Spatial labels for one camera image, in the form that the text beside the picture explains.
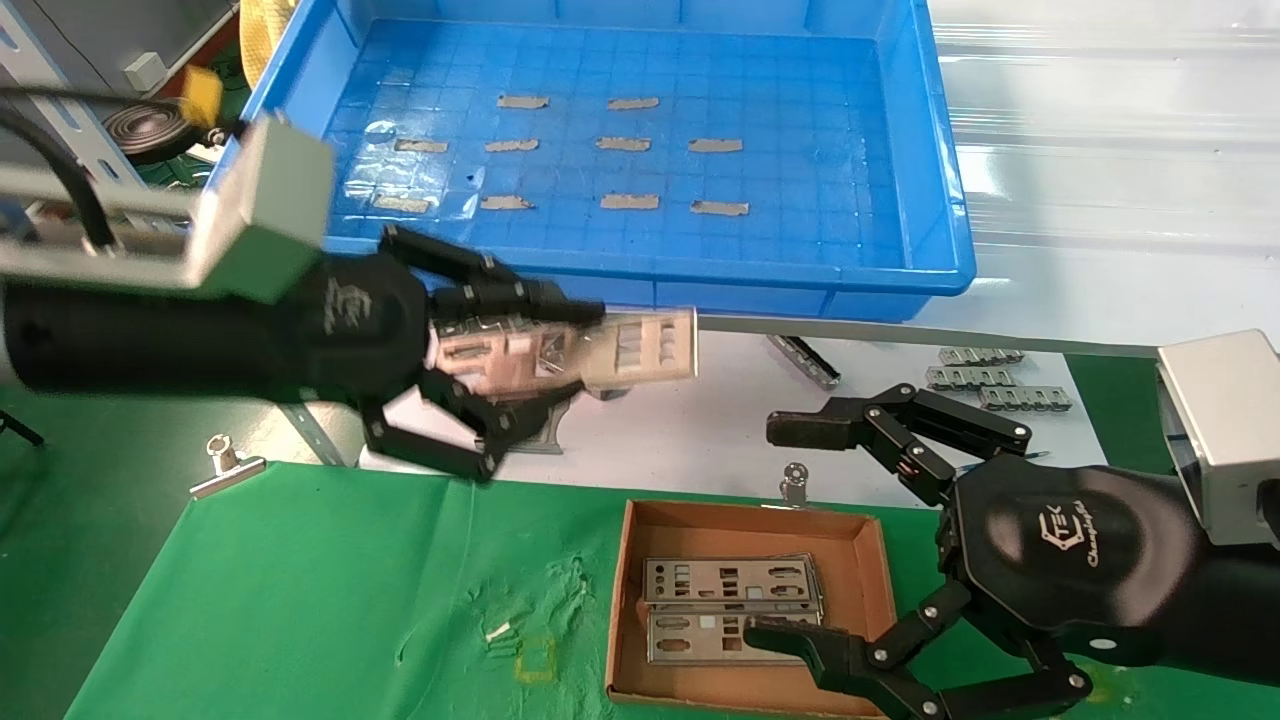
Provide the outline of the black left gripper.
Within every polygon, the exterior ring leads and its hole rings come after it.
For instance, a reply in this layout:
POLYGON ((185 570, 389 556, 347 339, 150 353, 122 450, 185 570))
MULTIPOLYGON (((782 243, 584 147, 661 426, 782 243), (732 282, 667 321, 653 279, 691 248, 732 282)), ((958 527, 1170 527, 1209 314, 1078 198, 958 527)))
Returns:
POLYGON ((383 229, 380 251, 448 284, 428 292, 387 255, 324 259, 273 305, 10 283, 10 373, 46 393, 362 401, 371 452, 489 483, 517 416, 422 370, 428 315, 598 323, 605 305, 408 228, 383 229))

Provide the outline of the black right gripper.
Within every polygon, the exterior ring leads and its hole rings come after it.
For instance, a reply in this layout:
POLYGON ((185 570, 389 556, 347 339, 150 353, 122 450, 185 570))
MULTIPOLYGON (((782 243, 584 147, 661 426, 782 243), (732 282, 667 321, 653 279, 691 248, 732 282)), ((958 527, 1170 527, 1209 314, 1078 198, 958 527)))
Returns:
POLYGON ((1213 544, 1171 477, 1028 462, 1029 428, 910 384, 774 411, 768 442, 861 448, 924 505, 948 505, 948 568, 972 588, 945 583, 876 641, 746 619, 748 646, 800 659, 822 691, 865 698, 888 719, 1046 719, 1093 691, 1057 647, 1116 666, 1277 684, 1277 551, 1213 544), (925 439, 989 461, 957 479, 925 439), (932 689, 909 664, 969 609, 1030 670, 932 689))

